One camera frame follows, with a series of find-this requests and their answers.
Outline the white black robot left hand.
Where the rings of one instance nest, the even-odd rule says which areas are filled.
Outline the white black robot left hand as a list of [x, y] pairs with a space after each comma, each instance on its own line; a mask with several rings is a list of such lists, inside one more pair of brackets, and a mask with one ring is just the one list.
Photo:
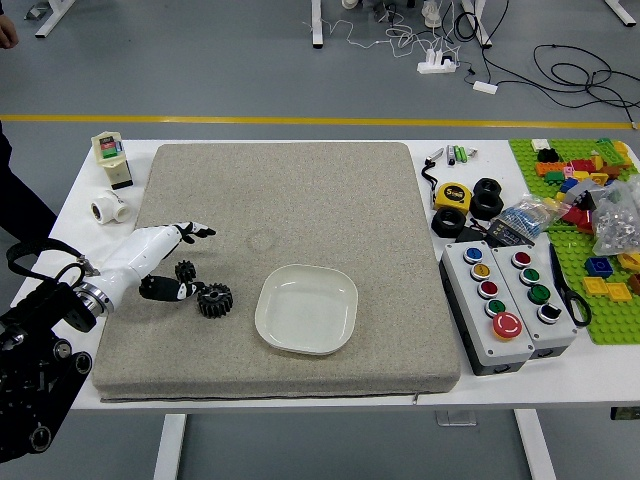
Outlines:
[[113, 312], [121, 303], [124, 293], [150, 274], [181, 241], [193, 244], [193, 236], [206, 238], [216, 232], [198, 222], [144, 227], [134, 230], [99, 268], [99, 275], [91, 277], [105, 299], [105, 306]]

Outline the person's right hand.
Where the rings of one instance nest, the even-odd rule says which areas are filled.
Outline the person's right hand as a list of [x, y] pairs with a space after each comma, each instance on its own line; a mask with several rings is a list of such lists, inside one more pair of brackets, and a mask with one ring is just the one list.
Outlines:
[[0, 15], [0, 44], [2, 49], [12, 49], [19, 43], [16, 27], [5, 14]]

